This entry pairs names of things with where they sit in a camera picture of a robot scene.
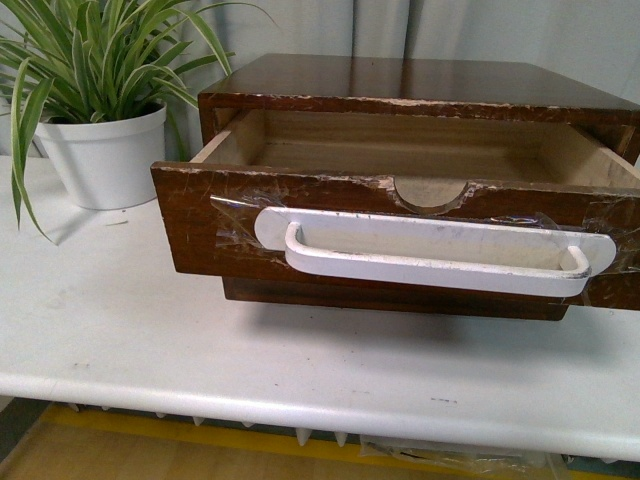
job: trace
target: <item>potted plant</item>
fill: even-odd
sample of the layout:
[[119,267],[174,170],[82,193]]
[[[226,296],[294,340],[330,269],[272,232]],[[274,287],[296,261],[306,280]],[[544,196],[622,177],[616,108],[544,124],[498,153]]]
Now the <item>potted plant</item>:
[[[40,233],[25,189],[34,134],[83,207],[123,208],[155,196],[149,165],[164,158],[166,102],[197,108],[181,75],[229,53],[189,0],[0,0],[22,24],[0,36],[0,94],[11,98],[11,187],[18,226],[21,205]],[[211,53],[186,63],[191,25]],[[106,183],[107,193],[97,189]]]

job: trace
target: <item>tabletop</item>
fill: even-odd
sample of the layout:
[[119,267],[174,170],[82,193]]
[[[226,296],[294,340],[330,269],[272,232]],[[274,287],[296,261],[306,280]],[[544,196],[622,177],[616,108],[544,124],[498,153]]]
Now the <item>tabletop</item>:
[[640,461],[640,314],[560,322],[225,300],[173,269],[156,201],[94,212],[0,157],[0,395]]

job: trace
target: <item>spider plant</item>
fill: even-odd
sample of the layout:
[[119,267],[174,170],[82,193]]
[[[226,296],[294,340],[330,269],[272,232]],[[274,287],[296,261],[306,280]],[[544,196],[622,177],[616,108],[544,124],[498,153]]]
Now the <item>spider plant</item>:
[[[178,99],[197,108],[181,75],[228,56],[189,0],[0,0],[22,28],[6,23],[0,36],[0,95],[11,99],[11,188],[18,227],[21,205],[40,233],[25,189],[27,149],[41,118],[99,123],[135,118],[159,102]],[[192,42],[180,40],[190,25],[208,45],[206,56],[181,63]]]

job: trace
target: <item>drawer unit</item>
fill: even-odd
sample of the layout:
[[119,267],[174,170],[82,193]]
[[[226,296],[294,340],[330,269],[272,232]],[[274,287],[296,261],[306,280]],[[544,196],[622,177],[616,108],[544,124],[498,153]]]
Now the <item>drawer unit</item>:
[[228,298],[561,319],[640,309],[640,106],[524,64],[267,55],[152,174]]

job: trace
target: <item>drawer handle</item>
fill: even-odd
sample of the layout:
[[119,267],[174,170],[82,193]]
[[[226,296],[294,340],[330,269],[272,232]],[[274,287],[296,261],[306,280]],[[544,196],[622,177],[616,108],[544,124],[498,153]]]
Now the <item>drawer handle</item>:
[[[275,212],[263,215],[270,209]],[[610,265],[616,252],[611,238],[598,234],[270,209],[256,221],[261,243],[283,250],[298,271],[332,277],[568,297]],[[403,249],[421,253],[405,255]]]

